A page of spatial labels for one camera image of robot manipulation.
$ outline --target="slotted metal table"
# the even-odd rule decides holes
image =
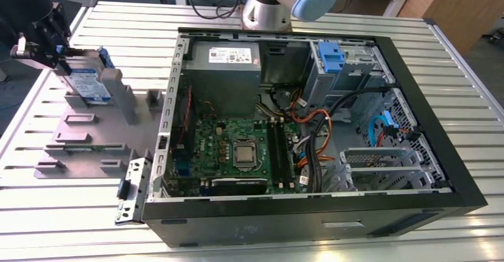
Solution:
[[[215,8],[202,7],[206,15]],[[503,109],[435,25],[328,14],[295,31],[392,38],[490,205],[392,238],[171,249],[146,225],[116,227],[118,179],[36,179],[34,166],[67,106],[44,70],[0,140],[0,260],[483,261],[504,259]],[[99,2],[72,24],[72,45],[104,45],[135,91],[166,89],[178,27],[239,28],[187,6]]]

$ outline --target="motherboard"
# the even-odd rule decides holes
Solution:
[[[215,195],[219,188],[222,195],[303,192],[291,153],[298,135],[298,124],[279,120],[198,120],[192,161],[175,162],[171,195]]]

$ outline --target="open computer tower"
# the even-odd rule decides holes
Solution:
[[[386,37],[180,28],[116,223],[172,247],[402,235],[486,199]]]

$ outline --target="floor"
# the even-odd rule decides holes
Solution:
[[[195,4],[232,6],[234,0],[195,0]],[[70,4],[66,9],[70,18],[75,17],[78,9],[78,5]],[[0,137],[40,72],[18,61],[8,60],[8,51],[10,47],[0,43],[0,69],[10,76],[7,82],[0,82]],[[504,105],[504,41],[492,45],[487,38],[482,38],[464,58],[498,101]]]

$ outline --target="blue drive bay latch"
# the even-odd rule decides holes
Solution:
[[[326,73],[340,73],[346,65],[346,53],[336,42],[319,43],[319,55]]]

